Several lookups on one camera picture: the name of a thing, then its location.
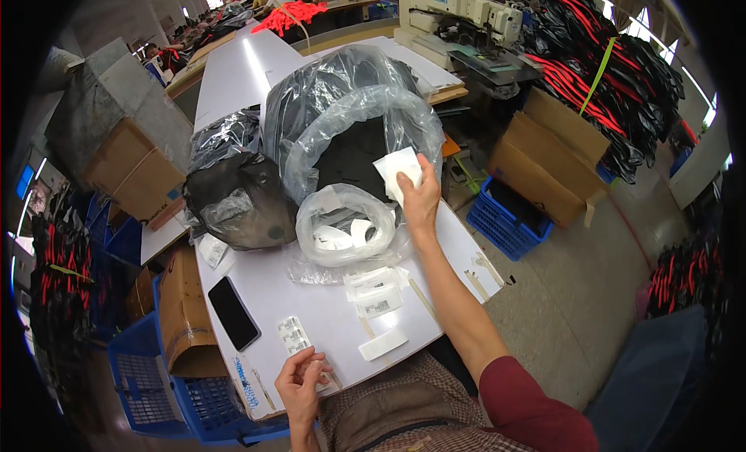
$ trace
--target hand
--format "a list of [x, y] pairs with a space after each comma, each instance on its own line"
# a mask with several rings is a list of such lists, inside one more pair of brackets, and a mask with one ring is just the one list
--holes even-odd
[[406, 227], [412, 236], [417, 249], [430, 241], [437, 241], [435, 237], [435, 216], [440, 201], [440, 183], [435, 176], [435, 168], [422, 154], [417, 154], [417, 160], [422, 168], [422, 185], [415, 189], [412, 180], [399, 172], [396, 181], [404, 193], [404, 216]]
[[329, 381], [321, 377], [321, 373], [332, 371], [331, 366], [323, 364], [324, 358], [326, 354], [317, 354], [311, 345], [288, 358], [275, 380], [291, 429], [302, 428], [306, 430], [304, 432], [313, 429], [319, 406], [316, 383], [328, 384]]

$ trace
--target cardboard box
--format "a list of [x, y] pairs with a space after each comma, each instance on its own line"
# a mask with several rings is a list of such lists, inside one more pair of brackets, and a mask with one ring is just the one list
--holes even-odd
[[195, 250], [176, 248], [160, 281], [163, 359], [173, 376], [228, 376], [202, 294]]
[[609, 140], [577, 113], [532, 88], [492, 151], [489, 171], [558, 225], [584, 213], [588, 227], [595, 205], [610, 191], [596, 174], [608, 147]]
[[135, 280], [135, 285], [127, 295], [125, 305], [127, 306], [127, 315], [130, 317], [130, 323], [145, 316], [153, 310], [153, 278], [155, 273], [145, 267]]
[[111, 130], [83, 179], [152, 230], [183, 208], [181, 186], [186, 177], [132, 119], [122, 119]]
[[194, 126], [120, 37], [86, 56], [46, 125], [65, 176], [81, 188], [92, 187], [83, 173], [124, 118], [134, 119], [174, 167], [189, 174]]

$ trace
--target cardboard sheet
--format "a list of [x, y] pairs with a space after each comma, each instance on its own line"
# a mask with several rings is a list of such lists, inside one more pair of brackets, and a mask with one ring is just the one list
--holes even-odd
[[135, 280], [135, 284], [127, 295], [125, 305], [130, 324], [145, 316], [153, 310], [153, 278], [155, 273], [148, 268], [143, 268]]
[[217, 41], [212, 41], [210, 44], [200, 47], [194, 55], [192, 55], [192, 58], [190, 60], [190, 67], [193, 65], [196, 65], [197, 62], [202, 58], [203, 56], [206, 56], [210, 54], [210, 52], [214, 51], [221, 45], [225, 44], [226, 42], [229, 42], [233, 40], [233, 38], [236, 37], [236, 31], [231, 31], [230, 33], [226, 34], [225, 36], [221, 37]]
[[166, 369], [172, 376], [228, 376], [207, 314], [194, 248], [174, 251], [160, 281], [158, 307]]
[[445, 134], [445, 143], [443, 143], [443, 146], [440, 147], [440, 154], [443, 156], [443, 159], [445, 159], [448, 156], [453, 156], [454, 154], [458, 154], [461, 152], [461, 148], [459, 148], [459, 145], [456, 144], [456, 142], [451, 138], [448, 133]]
[[171, 246], [176, 240], [182, 237], [189, 229], [181, 225], [183, 220], [183, 211], [177, 213], [158, 231], [150, 230], [143, 227], [143, 238], [140, 247], [140, 265], [145, 265], [155, 256], [162, 253], [163, 250]]
[[587, 226], [610, 191], [595, 170], [608, 147], [591, 124], [534, 88], [492, 151], [489, 170], [560, 226], [588, 213]]

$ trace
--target white table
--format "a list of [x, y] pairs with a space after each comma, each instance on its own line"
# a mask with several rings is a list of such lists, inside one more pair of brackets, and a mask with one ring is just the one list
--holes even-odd
[[183, 215], [183, 211], [179, 211], [156, 231], [143, 227], [143, 239], [140, 245], [140, 265], [147, 264], [187, 232], [188, 229], [181, 225], [180, 222], [183, 220]]
[[[405, 46], [397, 44], [393, 38], [383, 36], [371, 37], [355, 42], [355, 44], [373, 45], [380, 48], [392, 59], [397, 59], [404, 62], [406, 65], [409, 65], [414, 70], [415, 76], [424, 79], [427, 82], [427, 86], [430, 86], [434, 90], [446, 89], [452, 86], [463, 86], [463, 82], [458, 77], [448, 73], [443, 68], [424, 58], [424, 56], [411, 51]], [[326, 54], [330, 54], [341, 47], [342, 45], [331, 47], [330, 49], [319, 51], [312, 55], [315, 58], [319, 58]]]
[[[504, 284], [503, 280], [484, 258], [481, 248], [471, 238], [471, 234], [459, 218], [443, 201], [438, 209], [436, 231], [451, 266], [480, 303], [485, 300], [482, 295], [488, 295], [489, 298], [500, 289]], [[200, 253], [196, 252], [202, 289], [207, 293], [222, 276], [210, 268]], [[223, 260], [235, 260], [228, 277], [262, 335], [239, 354], [220, 324], [209, 299], [206, 299], [207, 310], [231, 376], [234, 381], [239, 380], [238, 387], [241, 386], [243, 378], [251, 385], [252, 392], [247, 393], [246, 403], [247, 411], [251, 410], [253, 419], [261, 419], [284, 409], [274, 381], [287, 359], [287, 351], [277, 334], [276, 326], [287, 317], [299, 318], [316, 350], [326, 352], [342, 388], [373, 377], [443, 335], [415, 289], [407, 287], [402, 291], [403, 305], [400, 308], [370, 319], [368, 323], [376, 336], [399, 326], [409, 341], [386, 356], [366, 362], [358, 347], [368, 342], [370, 335], [359, 320], [353, 304], [347, 301], [343, 285], [323, 286], [293, 282], [286, 273], [288, 255], [280, 249], [249, 253], [229, 250], [223, 256]], [[400, 262], [399, 266], [410, 272], [410, 279], [415, 282], [432, 307], [432, 299], [419, 261], [415, 257], [410, 257]], [[466, 277], [466, 272], [473, 273], [472, 277], [478, 280], [482, 289], [474, 286], [472, 280]], [[241, 365], [243, 377], [239, 373], [237, 362]], [[263, 395], [264, 391], [271, 402]], [[323, 394], [334, 391], [336, 389], [329, 389]]]
[[[314, 56], [298, 54], [274, 33], [262, 31], [251, 34], [250, 28], [253, 26], [241, 29], [235, 39], [210, 53], [200, 89], [195, 131], [238, 109], [264, 103], [266, 94], [274, 84], [314, 60]], [[389, 47], [388, 40], [382, 43]], [[404, 47], [390, 46], [391, 49], [400, 53], [408, 51]], [[435, 80], [452, 77], [445, 70], [437, 69], [444, 74], [431, 74], [434, 70], [430, 67], [421, 69], [421, 74], [427, 73]], [[438, 210], [437, 233], [453, 269], [475, 298], [483, 302], [485, 296], [489, 298], [500, 289], [504, 283], [497, 271], [481, 254], [480, 247], [459, 218], [443, 202]], [[223, 275], [211, 269], [200, 252], [195, 252], [202, 289], [207, 294]], [[399, 265], [410, 272], [410, 279], [424, 294], [422, 298], [412, 286], [407, 287], [402, 291], [404, 304], [401, 308], [368, 321], [375, 336], [399, 326], [408, 342], [371, 362], [366, 362], [358, 350], [359, 345], [371, 339], [371, 334], [357, 317], [354, 306], [347, 301], [344, 286], [293, 282], [286, 273], [289, 256], [280, 249], [249, 253], [229, 250], [223, 256], [223, 261], [226, 260], [235, 261], [227, 275], [262, 335], [242, 353], [237, 353], [209, 299], [206, 299], [207, 309], [223, 359], [234, 384], [244, 392], [242, 400], [253, 419], [262, 419], [284, 410], [274, 380], [287, 359], [287, 351], [276, 326], [287, 317], [298, 317], [310, 342], [317, 350], [326, 351], [343, 389], [384, 371], [443, 334], [431, 315], [432, 301], [420, 265], [414, 257], [405, 259]], [[323, 394], [334, 391], [336, 388], [328, 389]]]

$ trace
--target yellow strap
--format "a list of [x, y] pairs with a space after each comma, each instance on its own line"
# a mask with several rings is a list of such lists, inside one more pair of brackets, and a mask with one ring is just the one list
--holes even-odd
[[456, 156], [453, 156], [453, 159], [456, 161], [456, 164], [458, 164], [459, 167], [461, 167], [461, 170], [463, 170], [464, 172], [464, 176], [466, 177], [466, 181], [464, 184], [469, 187], [472, 193], [474, 193], [475, 195], [479, 195], [480, 184], [482, 183], [483, 180], [487, 180], [487, 177], [472, 178], [469, 171], [466, 170], [466, 167], [464, 167], [464, 165], [461, 164], [461, 159], [459, 159]]
[[86, 279], [86, 280], [89, 280], [90, 282], [93, 282], [93, 279], [89, 279], [88, 277], [82, 276], [82, 275], [78, 274], [77, 272], [72, 271], [72, 270], [70, 270], [68, 268], [61, 268], [60, 266], [58, 266], [56, 264], [50, 264], [49, 267], [52, 268], [52, 269], [54, 269], [54, 270], [56, 270], [56, 271], [63, 272], [64, 274], [77, 275], [78, 277], [80, 277], [82, 279]]
[[310, 37], [308, 37], [308, 31], [306, 31], [306, 27], [305, 27], [305, 26], [303, 26], [303, 23], [301, 23], [301, 22], [300, 22], [300, 21], [299, 21], [299, 20], [298, 20], [297, 18], [295, 18], [295, 17], [293, 16], [293, 14], [292, 14], [291, 12], [288, 12], [288, 11], [287, 11], [287, 10], [285, 9], [285, 7], [283, 7], [283, 5], [284, 5], [284, 3], [280, 3], [280, 9], [281, 9], [281, 10], [282, 10], [282, 11], [283, 11], [283, 12], [284, 12], [284, 13], [285, 13], [285, 14], [286, 14], [287, 16], [289, 16], [289, 17], [290, 17], [290, 18], [291, 18], [291, 19], [292, 19], [293, 21], [295, 21], [295, 23], [297, 23], [297, 24], [298, 24], [298, 26], [300, 26], [300, 27], [301, 27], [301, 29], [303, 30], [303, 34], [305, 34], [305, 35], [306, 35], [306, 45], [308, 46], [308, 55], [311, 55], [311, 38], [310, 38]]
[[586, 101], [583, 102], [583, 106], [580, 108], [580, 113], [578, 115], [583, 115], [583, 111], [586, 109], [586, 106], [588, 105], [588, 101], [591, 100], [593, 91], [596, 90], [596, 86], [598, 85], [598, 82], [601, 81], [603, 70], [606, 70], [606, 64], [609, 63], [609, 57], [611, 57], [611, 51], [614, 48], [614, 42], [616, 42], [616, 37], [612, 37], [611, 39], [609, 39], [609, 45], [607, 46], [607, 51], [603, 53], [603, 58], [601, 59], [601, 66], [598, 67], [598, 73], [596, 73], [596, 79], [593, 80], [593, 85], [591, 86], [591, 90], [588, 91], [588, 97], [586, 98]]
[[422, 290], [419, 289], [419, 286], [417, 286], [417, 283], [411, 278], [409, 279], [409, 281], [410, 281], [410, 286], [415, 291], [415, 294], [417, 294], [417, 298], [420, 299], [424, 308], [427, 310], [428, 313], [430, 313], [430, 316], [433, 317], [433, 321], [438, 325], [438, 327], [440, 327], [440, 324], [438, 323], [438, 318], [435, 317], [435, 310], [433, 309], [433, 305], [431, 305], [430, 302], [427, 301], [427, 298], [424, 298], [424, 294], [422, 293]]
[[122, 182], [121, 182], [121, 183], [119, 184], [119, 186], [117, 186], [117, 189], [115, 189], [115, 190], [114, 190], [114, 193], [112, 193], [112, 194], [111, 194], [112, 196], [116, 196], [116, 195], [117, 195], [117, 193], [119, 193], [119, 189], [120, 189], [120, 188], [122, 187], [122, 185], [124, 185], [124, 184], [125, 184], [125, 182], [126, 182], [127, 180], [129, 180], [129, 179], [130, 179], [130, 177], [132, 177], [132, 174], [133, 174], [133, 173], [135, 173], [135, 170], [137, 170], [137, 168], [138, 168], [138, 167], [140, 167], [140, 166], [141, 166], [141, 165], [143, 164], [143, 162], [144, 162], [144, 161], [145, 161], [145, 160], [146, 160], [146, 159], [147, 159], [147, 158], [148, 158], [148, 157], [149, 157], [149, 156], [150, 156], [151, 154], [153, 154], [153, 153], [154, 153], [154, 152], [155, 152], [156, 150], [158, 150], [158, 148], [153, 148], [153, 149], [150, 149], [150, 151], [149, 151], [149, 152], [148, 152], [148, 153], [147, 153], [147, 154], [145, 155], [145, 157], [144, 157], [144, 158], [142, 158], [142, 159], [141, 159], [141, 160], [140, 160], [140, 161], [139, 161], [139, 162], [137, 163], [137, 165], [136, 165], [135, 167], [133, 167], [133, 168], [132, 168], [132, 170], [130, 170], [130, 173], [129, 173], [129, 174], [127, 174], [127, 177], [125, 177], [125, 179], [124, 179], [124, 180], [122, 180]]

